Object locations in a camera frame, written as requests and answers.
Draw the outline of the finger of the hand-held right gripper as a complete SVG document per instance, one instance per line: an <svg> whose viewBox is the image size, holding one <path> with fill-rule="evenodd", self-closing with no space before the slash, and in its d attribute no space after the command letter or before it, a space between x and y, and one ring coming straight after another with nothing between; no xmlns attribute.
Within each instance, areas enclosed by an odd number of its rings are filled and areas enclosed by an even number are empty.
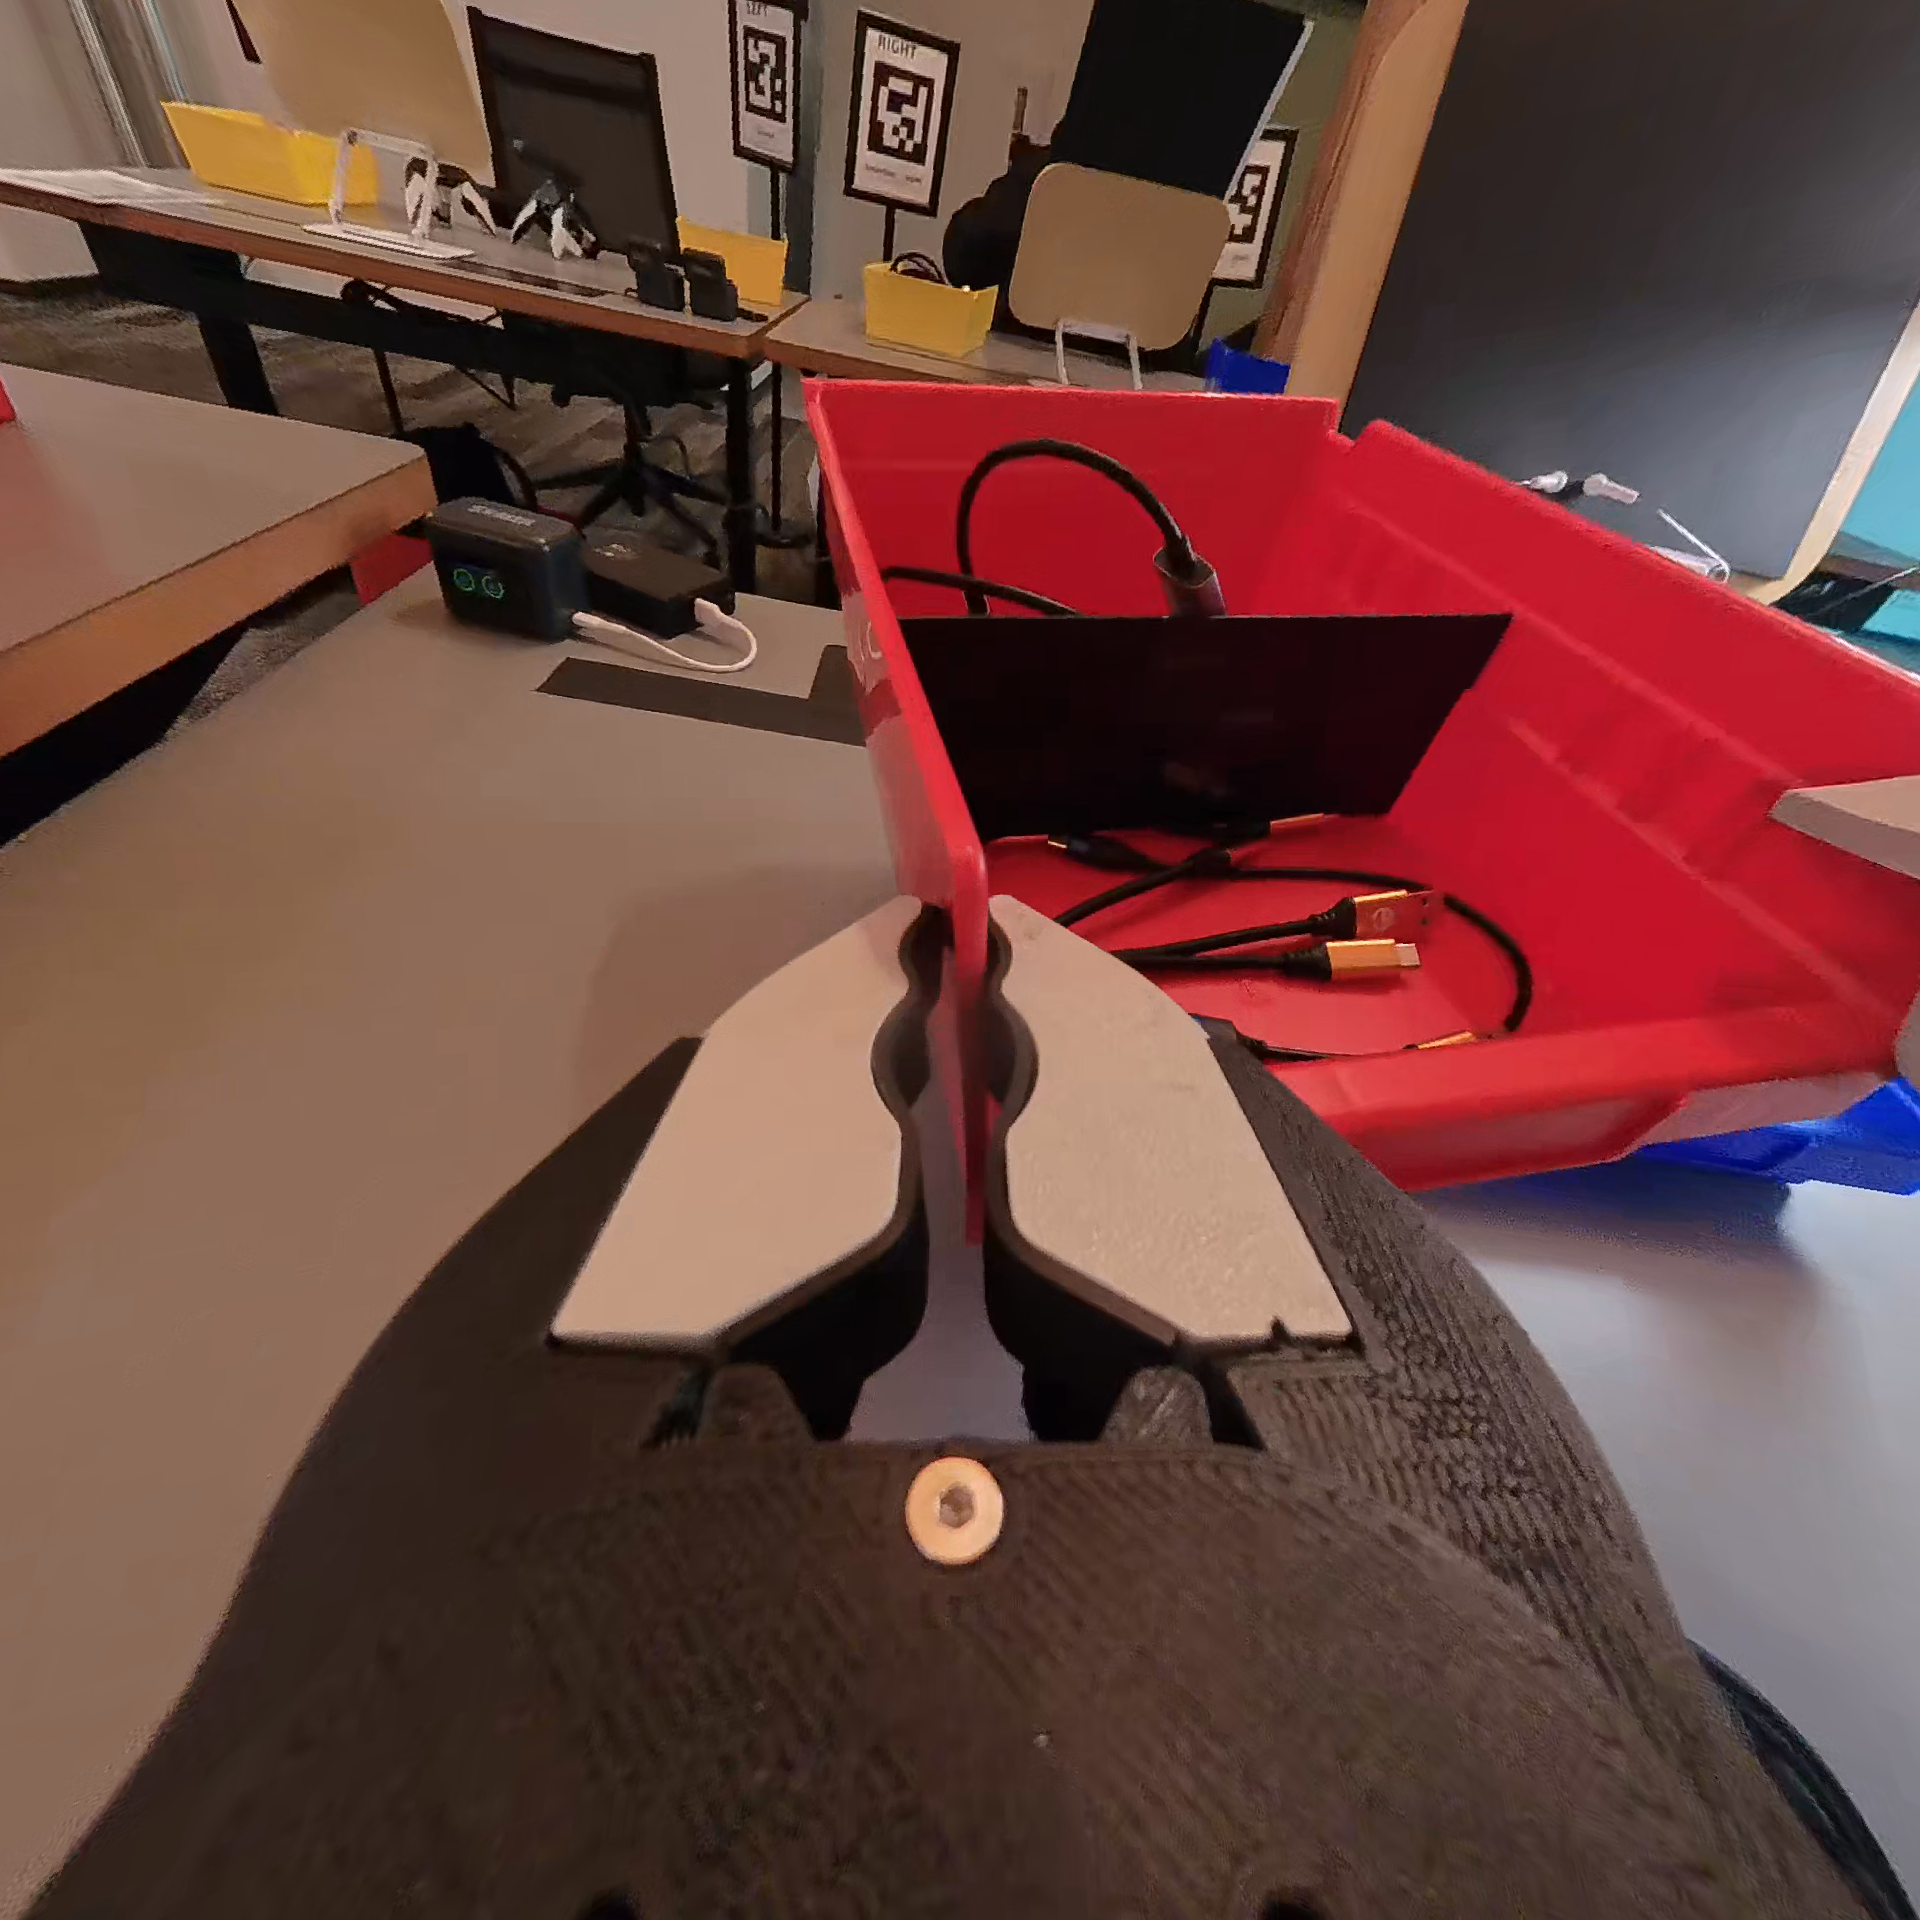
<svg viewBox="0 0 1920 1920"><path fill-rule="evenodd" d="M1798 787L1782 793L1769 819L1918 883L1918 791L1918 776Z"/></svg>

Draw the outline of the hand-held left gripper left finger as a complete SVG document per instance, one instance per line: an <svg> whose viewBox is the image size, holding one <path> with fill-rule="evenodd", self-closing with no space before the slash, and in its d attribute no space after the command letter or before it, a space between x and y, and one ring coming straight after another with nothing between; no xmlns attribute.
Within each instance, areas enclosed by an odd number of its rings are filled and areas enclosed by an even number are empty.
<svg viewBox="0 0 1920 1920"><path fill-rule="evenodd" d="M915 1107L942 919L894 899L694 1044L550 1326L558 1348L861 1395L924 1317Z"/></svg>

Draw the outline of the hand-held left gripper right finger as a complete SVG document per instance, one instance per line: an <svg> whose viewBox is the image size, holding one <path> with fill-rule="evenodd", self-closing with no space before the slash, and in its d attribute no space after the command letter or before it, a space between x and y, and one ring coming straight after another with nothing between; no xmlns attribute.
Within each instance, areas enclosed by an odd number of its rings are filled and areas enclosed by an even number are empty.
<svg viewBox="0 0 1920 1920"><path fill-rule="evenodd" d="M1163 989L995 895L980 1043L984 1302L1029 1403L1352 1346L1337 1265Z"/></svg>

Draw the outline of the red plastic bin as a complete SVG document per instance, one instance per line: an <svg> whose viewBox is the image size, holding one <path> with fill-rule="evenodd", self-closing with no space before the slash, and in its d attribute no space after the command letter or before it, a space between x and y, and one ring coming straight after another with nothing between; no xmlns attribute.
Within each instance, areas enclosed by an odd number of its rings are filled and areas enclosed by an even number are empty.
<svg viewBox="0 0 1920 1920"><path fill-rule="evenodd" d="M1227 614L1478 614L1511 621L1402 798L1303 814L1270 867L1386 870L1448 892L1395 981L1186 975L1195 1016L1315 1060L1277 1064L1408 1191L1609 1164L1640 1147L1841 1113L1895 1072L1916 1007L1916 883L1769 819L1798 787L1916 774L1916 682L1392 425L1325 403L813 381L832 571L905 895L947 913L949 1113L980 1205L991 1120L989 899L1044 913L1093 889L1047 837L980 839L905 652L918 615L1168 615L1160 535L1052 461L961 480L995 444L1090 444L1160 495Z"/></svg>

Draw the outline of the black hub cable grey plug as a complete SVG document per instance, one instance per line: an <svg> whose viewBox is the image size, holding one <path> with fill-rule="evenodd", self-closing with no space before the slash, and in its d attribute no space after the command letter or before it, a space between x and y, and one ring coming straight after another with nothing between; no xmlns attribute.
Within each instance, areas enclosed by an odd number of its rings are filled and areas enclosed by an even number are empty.
<svg viewBox="0 0 1920 1920"><path fill-rule="evenodd" d="M982 606L987 599L987 589L982 585L984 577L972 570L972 509L976 500L997 469L1041 461L1090 472L1117 486L1118 492L1124 492L1140 513L1147 517L1155 532L1160 535L1160 550L1157 553L1155 564L1168 615L1187 614L1212 618L1227 614L1227 600L1216 570L1187 540L1178 518L1164 507L1160 495L1155 492L1132 468L1124 465L1115 454L1090 444L1050 436L995 444L980 454L961 480L954 513L954 550L963 579L963 592L970 594L972 600Z"/></svg>

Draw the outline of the black bin divider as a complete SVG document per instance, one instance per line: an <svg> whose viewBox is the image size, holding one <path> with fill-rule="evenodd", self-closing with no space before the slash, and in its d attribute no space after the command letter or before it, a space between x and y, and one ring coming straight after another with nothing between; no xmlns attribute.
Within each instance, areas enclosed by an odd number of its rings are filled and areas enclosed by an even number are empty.
<svg viewBox="0 0 1920 1920"><path fill-rule="evenodd" d="M1506 611L918 615L905 652L982 841L1398 804Z"/></svg>

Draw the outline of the black power bank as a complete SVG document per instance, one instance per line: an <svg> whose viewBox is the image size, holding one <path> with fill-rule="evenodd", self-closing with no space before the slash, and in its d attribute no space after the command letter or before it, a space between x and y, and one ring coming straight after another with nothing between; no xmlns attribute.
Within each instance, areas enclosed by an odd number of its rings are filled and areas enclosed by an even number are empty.
<svg viewBox="0 0 1920 1920"><path fill-rule="evenodd" d="M657 639L694 634L700 607L733 615L726 576L694 556L659 547L641 535L589 535L581 550L588 611Z"/></svg>

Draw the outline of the dark battery charger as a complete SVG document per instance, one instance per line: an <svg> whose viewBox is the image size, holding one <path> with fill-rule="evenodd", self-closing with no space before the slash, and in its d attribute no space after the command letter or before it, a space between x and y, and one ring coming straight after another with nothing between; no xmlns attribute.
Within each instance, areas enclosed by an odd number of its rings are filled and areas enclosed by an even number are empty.
<svg viewBox="0 0 1920 1920"><path fill-rule="evenodd" d="M558 517L463 497L421 520L444 609L498 634L563 644L589 609L586 542Z"/></svg>

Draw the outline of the framed marker sign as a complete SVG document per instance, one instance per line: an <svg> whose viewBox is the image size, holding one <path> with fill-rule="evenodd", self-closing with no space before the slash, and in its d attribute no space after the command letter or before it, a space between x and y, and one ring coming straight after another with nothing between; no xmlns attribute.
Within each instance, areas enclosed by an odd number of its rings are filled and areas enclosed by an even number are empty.
<svg viewBox="0 0 1920 1920"><path fill-rule="evenodd" d="M961 48L861 9L853 24L844 192L891 213L940 203Z"/></svg>
<svg viewBox="0 0 1920 1920"><path fill-rule="evenodd" d="M806 3L726 3L733 154L791 174L799 147Z"/></svg>
<svg viewBox="0 0 1920 1920"><path fill-rule="evenodd" d="M1212 285L1256 291L1264 284L1301 132L1270 128L1256 136L1223 196L1227 243Z"/></svg>

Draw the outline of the brown table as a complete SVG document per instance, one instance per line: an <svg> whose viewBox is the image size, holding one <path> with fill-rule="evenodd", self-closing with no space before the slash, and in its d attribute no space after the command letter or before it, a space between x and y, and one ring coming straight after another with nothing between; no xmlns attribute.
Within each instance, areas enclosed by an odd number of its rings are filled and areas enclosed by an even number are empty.
<svg viewBox="0 0 1920 1920"><path fill-rule="evenodd" d="M403 442L3 367L1 753L434 501L425 457Z"/></svg>

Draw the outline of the yellow plastic bin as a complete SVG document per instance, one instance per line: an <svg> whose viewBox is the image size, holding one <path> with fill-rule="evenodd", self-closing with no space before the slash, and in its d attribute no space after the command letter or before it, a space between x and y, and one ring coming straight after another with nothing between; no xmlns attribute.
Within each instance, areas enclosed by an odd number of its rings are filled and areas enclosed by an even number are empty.
<svg viewBox="0 0 1920 1920"><path fill-rule="evenodd" d="M686 276L725 276L741 311L777 313L787 305L788 242L679 218L679 245Z"/></svg>
<svg viewBox="0 0 1920 1920"><path fill-rule="evenodd" d="M997 301L995 285L954 285L901 274L897 260L878 260L862 271L862 329L881 348L966 359L984 348Z"/></svg>
<svg viewBox="0 0 1920 1920"><path fill-rule="evenodd" d="M332 205L341 141L281 128L251 110L163 101L160 110L187 169L207 186L253 200Z"/></svg>

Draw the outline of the beige board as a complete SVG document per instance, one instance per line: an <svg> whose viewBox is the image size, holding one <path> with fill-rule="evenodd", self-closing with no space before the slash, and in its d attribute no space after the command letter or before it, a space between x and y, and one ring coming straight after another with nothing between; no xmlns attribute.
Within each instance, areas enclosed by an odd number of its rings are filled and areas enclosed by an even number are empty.
<svg viewBox="0 0 1920 1920"><path fill-rule="evenodd" d="M300 132L377 132L492 179L460 5L237 3L264 82Z"/></svg>
<svg viewBox="0 0 1920 1920"><path fill-rule="evenodd" d="M1176 350L1200 313L1231 226L1218 196L1052 160L1028 196L1011 318L1044 334L1068 329L1145 353Z"/></svg>

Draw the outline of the plain black board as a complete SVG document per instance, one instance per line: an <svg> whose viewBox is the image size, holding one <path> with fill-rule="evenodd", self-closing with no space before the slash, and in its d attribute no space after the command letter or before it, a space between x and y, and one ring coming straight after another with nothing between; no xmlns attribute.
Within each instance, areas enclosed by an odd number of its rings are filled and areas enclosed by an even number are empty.
<svg viewBox="0 0 1920 1920"><path fill-rule="evenodd" d="M1095 3L1049 154L1221 202L1308 31L1259 3Z"/></svg>

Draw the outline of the black monitor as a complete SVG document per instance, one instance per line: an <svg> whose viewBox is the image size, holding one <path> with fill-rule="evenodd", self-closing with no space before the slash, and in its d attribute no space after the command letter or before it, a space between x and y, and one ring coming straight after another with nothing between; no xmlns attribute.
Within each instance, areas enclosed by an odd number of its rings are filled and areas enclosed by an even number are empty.
<svg viewBox="0 0 1920 1920"><path fill-rule="evenodd" d="M648 54L532 29L467 9L492 150L492 213L509 239L541 233L558 259L648 247L683 254L659 66Z"/></svg>

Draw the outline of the long wooden desk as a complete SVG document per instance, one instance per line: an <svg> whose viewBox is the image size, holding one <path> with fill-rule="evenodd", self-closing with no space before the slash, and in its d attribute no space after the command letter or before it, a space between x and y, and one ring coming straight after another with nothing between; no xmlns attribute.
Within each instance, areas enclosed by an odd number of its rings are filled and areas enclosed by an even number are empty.
<svg viewBox="0 0 1920 1920"><path fill-rule="evenodd" d="M131 174L108 202L79 171L3 171L6 210L72 222L101 285L195 320L229 407L272 414L255 332L369 350L617 407L614 464L550 474L538 492L591 489L581 524L623 503L662 507L757 591L761 547L816 547L757 491L755 381L771 362L767 316L715 321L639 301L626 259L553 260L532 243L459 233L452 254L399 247L309 210L207 191L181 174Z"/></svg>

